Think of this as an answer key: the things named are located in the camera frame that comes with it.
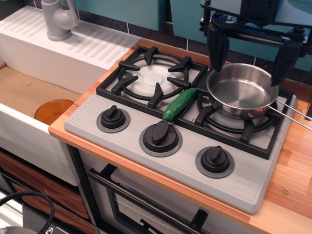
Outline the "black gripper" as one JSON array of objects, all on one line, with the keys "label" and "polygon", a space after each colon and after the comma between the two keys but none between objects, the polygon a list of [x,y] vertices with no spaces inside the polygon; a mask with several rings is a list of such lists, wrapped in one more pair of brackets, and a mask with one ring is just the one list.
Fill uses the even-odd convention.
[{"label": "black gripper", "polygon": [[233,37],[278,46],[271,86],[284,82],[298,58],[312,47],[311,14],[287,0],[202,0],[200,30],[207,37],[211,66],[219,72]]}]

